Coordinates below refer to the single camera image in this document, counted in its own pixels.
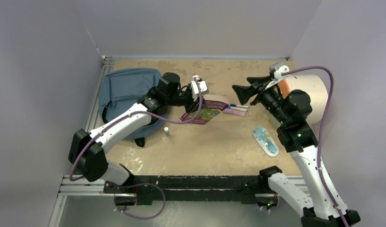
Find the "purple activity booklet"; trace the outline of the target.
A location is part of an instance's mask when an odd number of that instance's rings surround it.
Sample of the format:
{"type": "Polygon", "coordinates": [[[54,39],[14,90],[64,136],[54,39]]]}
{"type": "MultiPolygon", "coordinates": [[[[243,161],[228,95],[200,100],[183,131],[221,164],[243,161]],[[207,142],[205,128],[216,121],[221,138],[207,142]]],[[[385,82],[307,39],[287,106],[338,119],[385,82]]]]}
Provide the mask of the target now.
{"type": "Polygon", "coordinates": [[[205,125],[229,106],[230,101],[226,96],[204,95],[202,108],[191,124],[205,125]]]}

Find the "blue student backpack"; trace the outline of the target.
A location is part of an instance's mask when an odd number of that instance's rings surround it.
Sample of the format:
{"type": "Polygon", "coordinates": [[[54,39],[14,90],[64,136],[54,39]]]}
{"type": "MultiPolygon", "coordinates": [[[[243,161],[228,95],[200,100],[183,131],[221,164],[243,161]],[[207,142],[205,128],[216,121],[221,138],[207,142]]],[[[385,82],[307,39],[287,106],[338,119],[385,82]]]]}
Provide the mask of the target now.
{"type": "MultiPolygon", "coordinates": [[[[139,98],[158,85],[161,77],[157,69],[151,68],[122,69],[104,76],[98,92],[98,111],[102,122],[107,124],[129,110],[139,98]]],[[[164,125],[162,120],[153,120],[124,139],[134,140],[137,146],[144,147],[146,138],[164,125]]]]}

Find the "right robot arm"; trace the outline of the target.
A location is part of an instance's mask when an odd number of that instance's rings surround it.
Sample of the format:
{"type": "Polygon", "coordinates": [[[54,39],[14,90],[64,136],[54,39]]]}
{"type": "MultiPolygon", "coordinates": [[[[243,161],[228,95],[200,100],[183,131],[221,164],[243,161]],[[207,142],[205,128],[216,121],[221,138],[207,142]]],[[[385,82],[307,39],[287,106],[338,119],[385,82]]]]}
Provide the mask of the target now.
{"type": "Polygon", "coordinates": [[[312,112],[310,96],[299,89],[282,97],[270,76],[249,77],[248,86],[233,85],[241,104],[262,104],[279,121],[278,139],[294,160],[306,183],[303,192],[276,166],[259,172],[258,186],[281,196],[299,215],[304,227],[349,227],[360,222],[357,211],[343,202],[322,162],[321,147],[306,121],[312,112]]]}

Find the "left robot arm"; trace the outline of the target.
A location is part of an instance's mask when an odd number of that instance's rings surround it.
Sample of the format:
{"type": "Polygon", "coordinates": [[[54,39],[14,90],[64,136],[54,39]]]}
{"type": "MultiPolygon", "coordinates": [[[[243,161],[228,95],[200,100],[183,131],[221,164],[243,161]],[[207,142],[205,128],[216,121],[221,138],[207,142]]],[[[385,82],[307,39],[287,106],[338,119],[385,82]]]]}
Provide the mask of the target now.
{"type": "Polygon", "coordinates": [[[206,82],[193,76],[186,90],[179,87],[180,78],[172,72],[165,73],[158,85],[134,103],[130,109],[103,126],[87,132],[78,130],[72,139],[69,161],[72,163],[69,180],[85,178],[89,182],[98,179],[115,184],[121,193],[133,189],[132,173],[122,164],[107,160],[108,151],[137,129],[152,125],[162,117],[167,106],[192,106],[202,108],[203,95],[208,92],[206,82]]]}

